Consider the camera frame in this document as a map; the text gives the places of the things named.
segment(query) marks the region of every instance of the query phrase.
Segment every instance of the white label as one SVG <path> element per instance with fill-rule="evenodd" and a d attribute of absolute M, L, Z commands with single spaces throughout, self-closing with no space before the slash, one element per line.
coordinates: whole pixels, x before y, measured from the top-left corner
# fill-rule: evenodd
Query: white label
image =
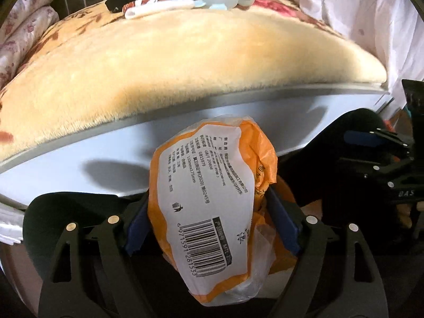
<path fill-rule="evenodd" d="M 158 204 L 179 273 L 192 294 L 247 273 L 255 180 L 241 129 L 205 125 L 162 152 Z"/>

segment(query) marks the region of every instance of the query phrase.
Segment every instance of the barcode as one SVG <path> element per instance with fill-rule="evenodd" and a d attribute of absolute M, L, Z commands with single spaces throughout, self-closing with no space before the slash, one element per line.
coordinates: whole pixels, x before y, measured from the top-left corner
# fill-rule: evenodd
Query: barcode
<path fill-rule="evenodd" d="M 231 264 L 231 253 L 220 218 L 182 226 L 196 277 L 215 275 Z"/>

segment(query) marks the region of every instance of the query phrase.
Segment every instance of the silver bolt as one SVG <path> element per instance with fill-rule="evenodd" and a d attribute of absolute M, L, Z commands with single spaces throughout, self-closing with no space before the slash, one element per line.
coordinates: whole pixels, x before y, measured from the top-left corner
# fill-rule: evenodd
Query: silver bolt
<path fill-rule="evenodd" d="M 119 221 L 119 216 L 117 215 L 109 216 L 109 218 L 107 219 L 107 222 L 111 225 L 113 225 L 114 223 L 117 223 L 118 221 Z"/>
<path fill-rule="evenodd" d="M 308 216 L 306 217 L 306 221 L 307 221 L 308 223 L 310 223 L 311 225 L 314 225 L 314 224 L 316 224 L 316 223 L 318 222 L 318 219 L 317 219 L 315 216 L 308 215 Z"/>
<path fill-rule="evenodd" d="M 350 223 L 350 224 L 349 224 L 349 229 L 350 229 L 352 232 L 358 232 L 358 231 L 359 231 L 359 227 L 358 227 L 357 225 L 355 225 L 354 223 Z"/>
<path fill-rule="evenodd" d="M 68 224 L 68 226 L 66 226 L 66 230 L 69 232 L 73 231 L 75 228 L 77 228 L 77 225 L 75 222 L 71 222 L 70 224 Z"/>

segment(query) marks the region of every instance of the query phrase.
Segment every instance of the fuzzy blanket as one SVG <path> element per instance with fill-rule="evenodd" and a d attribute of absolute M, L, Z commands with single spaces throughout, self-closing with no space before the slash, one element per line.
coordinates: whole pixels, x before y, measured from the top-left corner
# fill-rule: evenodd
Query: fuzzy blanket
<path fill-rule="evenodd" d="M 0 161 L 158 108 L 300 83 L 386 80 L 371 54 L 291 0 L 125 20 L 104 3 L 49 29 L 0 97 Z"/>

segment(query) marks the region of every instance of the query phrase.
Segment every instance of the orange plastic wrapper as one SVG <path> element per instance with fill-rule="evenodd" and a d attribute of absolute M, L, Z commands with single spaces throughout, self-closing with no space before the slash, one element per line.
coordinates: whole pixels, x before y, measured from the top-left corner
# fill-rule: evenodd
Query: orange plastic wrapper
<path fill-rule="evenodd" d="M 155 151 L 148 216 L 203 305 L 249 300 L 270 269 L 293 266 L 266 213 L 276 172 L 275 150 L 250 117 L 202 121 Z"/>

